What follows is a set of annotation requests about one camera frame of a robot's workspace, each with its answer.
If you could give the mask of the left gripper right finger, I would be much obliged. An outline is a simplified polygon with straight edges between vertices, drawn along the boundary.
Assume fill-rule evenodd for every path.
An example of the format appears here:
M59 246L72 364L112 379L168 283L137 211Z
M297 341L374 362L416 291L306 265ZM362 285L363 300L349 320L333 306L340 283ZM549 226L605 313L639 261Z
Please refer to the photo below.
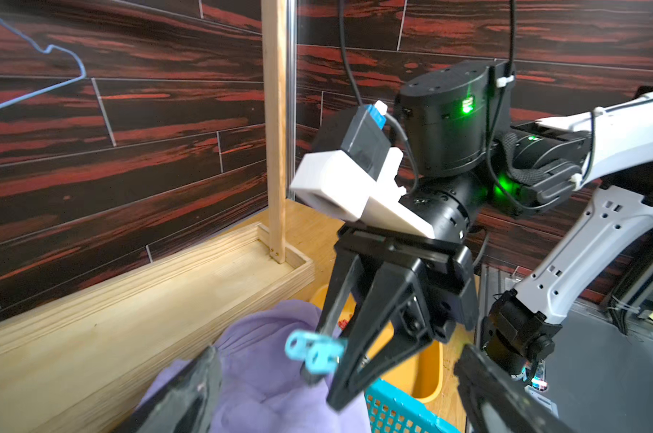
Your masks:
M475 432L571 430L476 346L463 347L454 374L468 422Z

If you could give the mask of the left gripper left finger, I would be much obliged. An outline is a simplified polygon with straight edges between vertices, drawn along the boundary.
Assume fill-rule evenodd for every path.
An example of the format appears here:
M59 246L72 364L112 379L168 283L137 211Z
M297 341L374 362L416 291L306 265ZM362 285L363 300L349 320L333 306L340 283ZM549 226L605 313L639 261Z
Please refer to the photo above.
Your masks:
M114 431L210 431L221 387L221 362L217 350L209 346Z

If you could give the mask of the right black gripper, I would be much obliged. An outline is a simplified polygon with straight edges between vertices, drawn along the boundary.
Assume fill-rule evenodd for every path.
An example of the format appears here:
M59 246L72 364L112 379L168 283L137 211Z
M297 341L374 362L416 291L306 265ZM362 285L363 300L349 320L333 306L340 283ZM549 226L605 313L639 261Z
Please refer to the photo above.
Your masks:
M338 232L336 260L314 333L334 337L349 296L356 310L326 399L342 411L384 373L437 340L446 344L456 326L471 330L478 318L472 252L464 240L486 203L475 174L425 181L402 207L432 224L432 236L391 224L347 223ZM326 375L301 376L309 385Z

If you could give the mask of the lilac shorts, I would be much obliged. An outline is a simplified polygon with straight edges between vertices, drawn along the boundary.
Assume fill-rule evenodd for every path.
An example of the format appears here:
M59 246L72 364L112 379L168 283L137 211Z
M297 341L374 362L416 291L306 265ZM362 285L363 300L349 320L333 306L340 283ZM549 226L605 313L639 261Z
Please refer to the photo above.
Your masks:
M326 402L332 379L308 385L285 354L298 329L315 330L320 308L290 299L232 324L214 344L222 370L213 432L369 432L366 401L342 411Z

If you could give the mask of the cyan clothespin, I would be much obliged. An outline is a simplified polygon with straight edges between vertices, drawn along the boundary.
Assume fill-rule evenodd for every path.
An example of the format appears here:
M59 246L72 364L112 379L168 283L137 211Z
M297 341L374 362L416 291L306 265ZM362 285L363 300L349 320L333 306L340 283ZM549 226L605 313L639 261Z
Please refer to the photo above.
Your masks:
M330 375L339 366L346 348L344 338L298 329L288 336L284 353L292 361L302 361L312 375Z

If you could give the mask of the blue wire hanger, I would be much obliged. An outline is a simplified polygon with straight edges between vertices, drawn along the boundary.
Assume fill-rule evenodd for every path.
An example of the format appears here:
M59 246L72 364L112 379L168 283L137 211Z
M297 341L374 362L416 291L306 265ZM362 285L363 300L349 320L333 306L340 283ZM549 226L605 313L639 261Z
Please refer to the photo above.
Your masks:
M0 110L79 83L87 77L86 66L75 52L55 44L42 46L0 17L0 78L55 81L36 90L1 99Z

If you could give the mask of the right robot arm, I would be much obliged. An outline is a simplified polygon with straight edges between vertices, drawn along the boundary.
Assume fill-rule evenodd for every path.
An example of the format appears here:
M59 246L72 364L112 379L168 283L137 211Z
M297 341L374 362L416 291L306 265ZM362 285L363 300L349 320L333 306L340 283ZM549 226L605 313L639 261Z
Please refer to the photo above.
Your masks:
M384 373L457 325L475 327L466 238L490 205L537 215L601 180L530 276L491 307L485 351L530 380L571 306L653 228L653 92L610 108L511 124L509 61L464 61L406 83L395 105L328 118L290 189L343 227L316 333L288 342L308 382L333 378L344 409Z

